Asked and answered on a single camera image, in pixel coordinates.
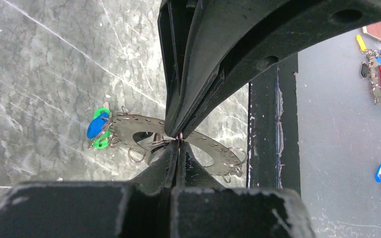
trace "yellow key tag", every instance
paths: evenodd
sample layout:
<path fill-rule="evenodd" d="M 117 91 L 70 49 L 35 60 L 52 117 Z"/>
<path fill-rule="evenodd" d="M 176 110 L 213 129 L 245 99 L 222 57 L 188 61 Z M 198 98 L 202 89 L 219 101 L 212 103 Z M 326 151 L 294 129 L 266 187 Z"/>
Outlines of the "yellow key tag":
<path fill-rule="evenodd" d="M 357 43 L 359 43 L 361 51 L 364 52 L 367 50 L 366 44 L 364 44 L 363 38 L 360 35 L 357 35 Z"/>

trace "black vertical bar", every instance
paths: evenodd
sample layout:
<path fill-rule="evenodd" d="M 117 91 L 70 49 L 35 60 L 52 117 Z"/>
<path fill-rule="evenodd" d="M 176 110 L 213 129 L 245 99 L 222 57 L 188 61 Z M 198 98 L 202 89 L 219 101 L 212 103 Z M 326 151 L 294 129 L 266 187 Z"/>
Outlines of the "black vertical bar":
<path fill-rule="evenodd" d="M 249 83 L 247 187 L 300 193 L 297 71 L 296 54 Z"/>
<path fill-rule="evenodd" d="M 277 67 L 249 83 L 247 187 L 278 188 L 276 166 Z"/>
<path fill-rule="evenodd" d="M 299 123 L 297 118 L 296 73 L 299 71 L 298 54 L 287 58 L 279 65 L 279 85 L 283 98 L 284 148 L 281 153 L 281 183 L 301 194 Z"/>

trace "green key tag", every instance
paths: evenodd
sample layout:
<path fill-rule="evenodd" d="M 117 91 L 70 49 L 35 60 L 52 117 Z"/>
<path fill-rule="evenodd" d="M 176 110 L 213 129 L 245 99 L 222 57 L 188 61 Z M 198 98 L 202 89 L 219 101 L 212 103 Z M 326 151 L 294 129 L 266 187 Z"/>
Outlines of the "green key tag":
<path fill-rule="evenodd" d="M 107 114 L 110 115 L 110 110 L 107 109 L 107 108 L 99 108 L 99 109 L 97 109 L 96 112 L 93 115 L 93 120 L 96 119 L 102 113 L 107 113 Z M 96 148 L 96 149 L 104 149 L 107 146 L 109 146 L 109 136 L 110 136 L 110 132 L 106 131 L 106 133 L 104 133 L 100 137 L 100 139 L 96 140 L 93 143 L 94 148 Z"/>
<path fill-rule="evenodd" d="M 96 117 L 98 117 L 100 114 L 102 113 L 107 113 L 110 115 L 110 110 L 107 109 L 107 108 L 99 108 L 95 111 L 94 115 L 93 115 L 93 120 L 96 119 Z"/>

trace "black plastic part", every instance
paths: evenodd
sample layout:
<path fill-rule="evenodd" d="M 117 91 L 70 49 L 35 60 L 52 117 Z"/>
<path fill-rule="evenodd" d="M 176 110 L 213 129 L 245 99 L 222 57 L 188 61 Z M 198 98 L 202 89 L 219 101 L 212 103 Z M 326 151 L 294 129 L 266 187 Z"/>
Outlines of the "black plastic part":
<path fill-rule="evenodd" d="M 25 183 L 0 204 L 0 238 L 151 237 L 156 202 L 125 182 Z"/>
<path fill-rule="evenodd" d="M 179 187 L 224 187 L 210 175 L 195 159 L 191 145 L 185 142 L 180 151 L 176 186 Z"/>
<path fill-rule="evenodd" d="M 176 170 L 178 147 L 178 142 L 172 141 L 163 155 L 149 168 L 134 177 L 131 182 L 137 183 L 138 188 L 146 194 L 159 193 L 161 188 L 165 187 L 165 183 L 172 183 L 171 171 Z"/>
<path fill-rule="evenodd" d="M 169 190 L 148 195 L 129 182 L 25 183 L 0 204 L 0 238 L 315 237 L 293 191 Z"/>
<path fill-rule="evenodd" d="M 170 237 L 313 238 L 310 217 L 290 190 L 175 187 Z"/>
<path fill-rule="evenodd" d="M 298 56 L 295 54 L 249 83 L 250 156 L 247 164 L 247 187 L 283 186 L 301 193 L 295 76 L 297 72 Z M 283 103 L 280 118 L 277 110 L 279 92 Z"/>
<path fill-rule="evenodd" d="M 171 24 L 188 32 L 189 18 L 181 22 L 170 14 L 166 20 L 168 3 L 160 11 L 159 31 L 168 90 L 165 130 L 171 137 L 183 132 L 186 138 L 216 106 L 274 63 L 381 20 L 381 0 L 199 0 L 189 34 L 173 35 L 167 33 L 175 29 Z M 183 8 L 178 8 L 182 17 Z M 183 37 L 185 49 L 172 43 Z M 182 52 L 183 72 L 172 73 Z"/>
<path fill-rule="evenodd" d="M 365 62 L 362 63 L 361 75 L 363 78 L 367 78 L 369 76 L 369 66 Z"/>

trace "keychain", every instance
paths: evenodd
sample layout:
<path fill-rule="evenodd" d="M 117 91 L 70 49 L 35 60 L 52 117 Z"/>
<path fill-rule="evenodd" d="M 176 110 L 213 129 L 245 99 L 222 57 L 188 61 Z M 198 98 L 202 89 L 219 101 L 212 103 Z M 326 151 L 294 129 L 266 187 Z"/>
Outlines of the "keychain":
<path fill-rule="evenodd" d="M 102 131 L 102 127 L 106 124 L 110 116 L 109 103 L 105 102 L 102 108 L 99 108 L 94 112 L 93 120 L 87 129 L 88 139 L 94 139 Z M 109 145 L 108 138 L 110 137 L 110 133 L 111 132 L 107 130 L 102 136 L 95 140 L 93 143 L 94 148 L 106 148 Z"/>

